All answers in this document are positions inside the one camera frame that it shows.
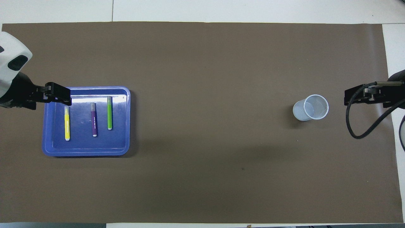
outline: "yellow marker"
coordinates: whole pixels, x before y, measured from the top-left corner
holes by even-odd
[[[65,140],[70,140],[69,106],[65,106]]]

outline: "green marker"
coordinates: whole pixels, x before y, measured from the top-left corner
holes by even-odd
[[[107,97],[107,127],[108,130],[113,129],[113,112],[112,112],[113,98],[111,96]]]

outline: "marker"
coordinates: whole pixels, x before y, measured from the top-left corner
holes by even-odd
[[[93,137],[97,136],[97,119],[96,119],[96,103],[91,102],[92,106],[92,130],[93,130]]]
[[[65,140],[70,140],[69,106],[65,106]]]
[[[107,96],[107,128],[108,130],[113,129],[113,112],[112,112],[113,98]]]

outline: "purple marker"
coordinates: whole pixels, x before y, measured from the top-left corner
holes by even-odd
[[[93,137],[97,136],[97,118],[96,118],[96,103],[91,102],[92,105],[92,130]]]

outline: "white tile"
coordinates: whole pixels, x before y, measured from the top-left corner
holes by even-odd
[[[0,23],[109,22],[113,0],[1,0]]]
[[[113,21],[405,23],[400,0],[114,0]]]
[[[384,24],[385,51],[387,55],[388,75],[405,69],[405,24]],[[399,187],[401,189],[402,212],[405,213],[405,152],[399,142],[399,124],[405,115],[405,110],[396,109],[392,112],[394,124],[396,161],[398,165]]]

